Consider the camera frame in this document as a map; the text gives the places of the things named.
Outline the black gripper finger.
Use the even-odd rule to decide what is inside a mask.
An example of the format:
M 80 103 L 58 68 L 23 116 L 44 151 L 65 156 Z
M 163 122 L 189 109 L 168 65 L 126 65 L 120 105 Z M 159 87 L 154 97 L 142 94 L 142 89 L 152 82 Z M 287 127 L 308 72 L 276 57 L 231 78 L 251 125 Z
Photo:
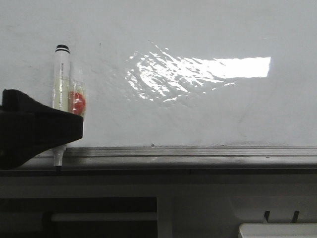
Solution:
M 81 139 L 83 123 L 83 117 L 43 105 L 19 90 L 3 90 L 0 168 L 18 168 L 44 151 Z

